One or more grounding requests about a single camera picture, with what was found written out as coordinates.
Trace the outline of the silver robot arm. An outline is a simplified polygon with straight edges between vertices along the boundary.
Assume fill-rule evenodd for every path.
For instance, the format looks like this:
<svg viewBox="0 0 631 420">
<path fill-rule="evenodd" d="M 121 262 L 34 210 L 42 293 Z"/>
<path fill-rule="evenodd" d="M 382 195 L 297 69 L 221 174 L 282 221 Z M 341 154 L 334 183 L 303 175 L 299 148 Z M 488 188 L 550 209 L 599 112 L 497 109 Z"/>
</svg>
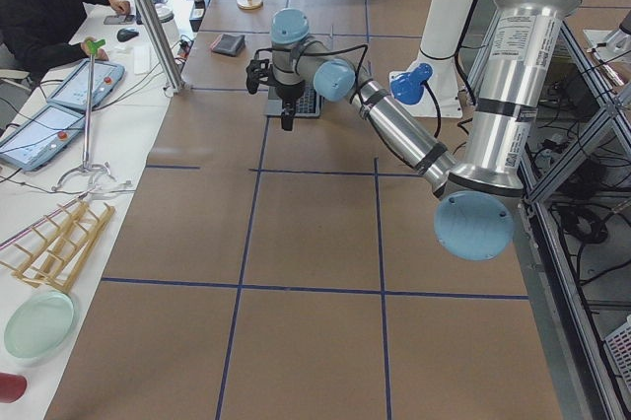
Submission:
<svg viewBox="0 0 631 420">
<path fill-rule="evenodd" d="M 271 57 L 250 65 L 246 84 L 275 89 L 281 126 L 291 130 L 297 99 L 312 87 L 345 101 L 388 149 L 431 185 L 439 206 L 434 231 L 453 255 L 488 260 L 511 242 L 524 187 L 518 167 L 564 19 L 582 0 L 494 0 L 485 63 L 464 154 L 456 158 L 419 122 L 424 93 L 445 91 L 477 0 L 431 0 L 419 52 L 387 86 L 361 61 L 328 49 L 310 32 L 307 16 L 285 8 L 272 18 Z"/>
</svg>

